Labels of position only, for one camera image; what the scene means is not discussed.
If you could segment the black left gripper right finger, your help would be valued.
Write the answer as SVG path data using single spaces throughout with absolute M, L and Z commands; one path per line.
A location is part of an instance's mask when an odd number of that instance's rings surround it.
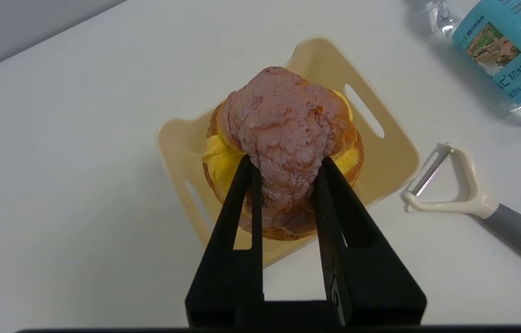
M 419 325 L 427 298 L 331 158 L 313 190 L 327 300 L 342 326 Z

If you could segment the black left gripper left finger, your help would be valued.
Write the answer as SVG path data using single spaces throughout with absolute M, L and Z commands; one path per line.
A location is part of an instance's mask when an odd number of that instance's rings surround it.
M 189 327 L 233 327 L 243 305 L 263 301 L 262 203 L 258 170 L 245 155 L 238 164 L 207 248 L 185 299 Z M 244 198 L 252 190 L 250 249 L 234 249 Z

